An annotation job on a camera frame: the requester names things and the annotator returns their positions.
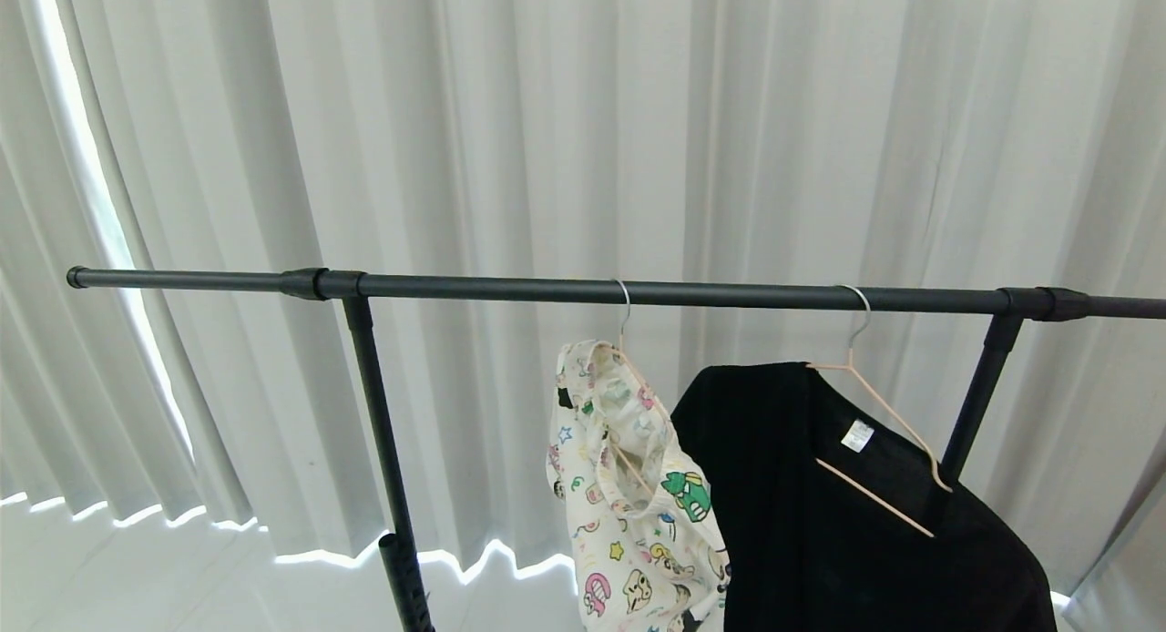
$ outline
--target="green cartoon character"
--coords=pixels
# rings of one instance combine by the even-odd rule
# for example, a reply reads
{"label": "green cartoon character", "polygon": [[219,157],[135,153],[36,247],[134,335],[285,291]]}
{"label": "green cartoon character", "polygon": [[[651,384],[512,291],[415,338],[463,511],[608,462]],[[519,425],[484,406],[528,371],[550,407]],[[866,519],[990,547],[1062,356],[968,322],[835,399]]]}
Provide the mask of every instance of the green cartoon character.
{"label": "green cartoon character", "polygon": [[669,472],[660,483],[665,491],[672,493],[676,505],[684,510],[688,520],[700,522],[709,515],[712,501],[704,487],[704,479],[695,472]]}

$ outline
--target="black metal clothes rack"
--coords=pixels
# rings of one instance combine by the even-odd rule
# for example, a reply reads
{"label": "black metal clothes rack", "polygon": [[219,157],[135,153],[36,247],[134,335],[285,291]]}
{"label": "black metal clothes rack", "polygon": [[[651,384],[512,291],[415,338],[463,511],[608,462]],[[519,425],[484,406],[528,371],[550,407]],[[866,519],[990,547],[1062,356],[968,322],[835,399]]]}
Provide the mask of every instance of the black metal clothes rack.
{"label": "black metal clothes rack", "polygon": [[[371,275],[353,271],[304,268],[282,273],[205,273],[166,271],[99,271],[75,267],[65,276],[73,288],[157,288],[283,293],[303,300],[340,300],[368,415],[393,532],[379,541],[396,611],[407,632],[434,632],[421,582],[413,524],[401,480],[396,442],[381,379],[372,330],[370,297],[415,297],[508,302],[574,302],[624,304],[624,288],[612,281]],[[855,311],[864,307],[850,290],[837,287],[724,283],[624,282],[633,304],[661,307],[733,307],[749,309],[814,309]],[[988,410],[1004,361],[1024,321],[1060,322],[1083,317],[1166,319],[1166,300],[1095,297],[1066,288],[999,288],[943,290],[863,288],[874,311],[979,314],[992,316],[984,350],[960,408],[940,471],[958,479],[976,433]]]}

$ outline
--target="cartoon print shirt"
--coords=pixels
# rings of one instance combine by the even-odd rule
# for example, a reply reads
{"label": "cartoon print shirt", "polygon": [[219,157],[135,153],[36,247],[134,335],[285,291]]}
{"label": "cartoon print shirt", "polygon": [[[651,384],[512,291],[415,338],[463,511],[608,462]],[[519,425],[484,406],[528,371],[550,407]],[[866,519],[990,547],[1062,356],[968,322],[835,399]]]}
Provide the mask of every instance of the cartoon print shirt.
{"label": "cartoon print shirt", "polygon": [[730,568],[710,485],[651,387],[610,344],[567,345],[553,409],[547,480],[586,630],[682,632],[721,613]]}

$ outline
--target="vertical support pole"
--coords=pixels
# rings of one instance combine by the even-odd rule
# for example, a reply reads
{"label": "vertical support pole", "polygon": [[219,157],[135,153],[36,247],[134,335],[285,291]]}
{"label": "vertical support pole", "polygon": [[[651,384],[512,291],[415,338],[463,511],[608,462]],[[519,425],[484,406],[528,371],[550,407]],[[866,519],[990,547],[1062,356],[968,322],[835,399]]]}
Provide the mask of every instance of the vertical support pole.
{"label": "vertical support pole", "polygon": [[976,433],[979,431],[979,423],[983,422],[984,413],[988,410],[988,402],[992,399],[996,382],[1004,371],[1004,361],[1017,343],[1021,323],[1024,323],[1023,316],[1005,314],[992,316],[992,322],[988,325],[984,350],[979,354],[979,363],[976,364],[976,373],[971,377],[968,395],[963,399],[960,416],[955,421],[947,450],[943,451],[940,475],[946,480],[960,479],[963,464],[971,452],[971,444],[976,441]]}
{"label": "vertical support pole", "polygon": [[385,491],[393,517],[393,532],[380,539],[380,556],[388,574],[388,583],[396,602],[405,632],[434,632],[429,620],[426,590],[421,583],[421,566],[413,540],[413,522],[409,520],[409,503],[405,497],[401,464],[396,457],[396,441],[393,438],[393,422],[388,415],[385,382],[377,357],[377,340],[372,332],[372,310],[367,297],[345,297],[344,316],[352,332],[352,346],[360,368],[368,416],[380,458],[380,472],[385,478]]}

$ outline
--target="white tag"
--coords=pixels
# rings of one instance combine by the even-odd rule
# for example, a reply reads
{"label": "white tag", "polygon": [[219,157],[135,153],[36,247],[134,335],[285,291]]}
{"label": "white tag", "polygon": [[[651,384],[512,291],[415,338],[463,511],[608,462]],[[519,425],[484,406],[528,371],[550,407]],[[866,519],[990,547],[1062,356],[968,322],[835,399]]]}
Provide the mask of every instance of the white tag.
{"label": "white tag", "polygon": [[842,437],[842,444],[850,448],[855,452],[862,452],[863,448],[866,447],[866,442],[871,440],[874,435],[874,428],[863,421],[855,421],[855,424],[850,426],[850,431]]}

